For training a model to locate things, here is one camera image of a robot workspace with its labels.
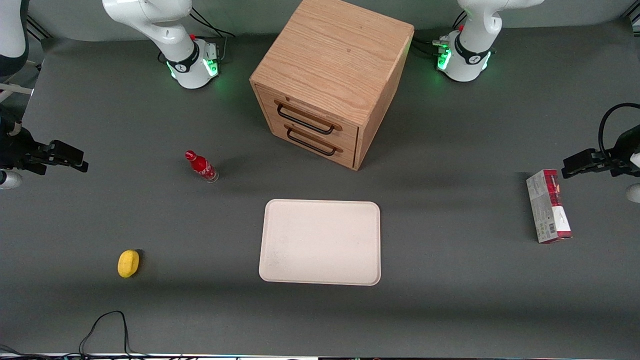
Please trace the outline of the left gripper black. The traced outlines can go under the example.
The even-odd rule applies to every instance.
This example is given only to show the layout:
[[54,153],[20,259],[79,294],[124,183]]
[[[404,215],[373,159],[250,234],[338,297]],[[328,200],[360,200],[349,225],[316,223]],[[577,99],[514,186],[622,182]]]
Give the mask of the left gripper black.
[[626,130],[620,134],[612,148],[606,149],[604,145],[604,126],[598,129],[598,146],[596,149],[585,149],[564,159],[564,168],[561,169],[562,177],[569,179],[579,174],[585,174],[588,169],[598,167],[601,164],[601,155],[612,177],[628,174],[638,177],[639,166],[633,161],[639,159],[640,126]]

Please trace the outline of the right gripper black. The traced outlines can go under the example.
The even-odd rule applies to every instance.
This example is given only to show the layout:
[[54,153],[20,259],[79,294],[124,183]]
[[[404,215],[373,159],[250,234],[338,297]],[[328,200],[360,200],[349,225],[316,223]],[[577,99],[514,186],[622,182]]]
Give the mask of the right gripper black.
[[[40,176],[46,175],[47,166],[34,156],[41,154],[42,143],[35,141],[27,129],[5,130],[5,170],[26,170]],[[89,163],[83,161],[83,151],[62,141],[51,141],[49,155],[64,161],[60,166],[87,173]]]

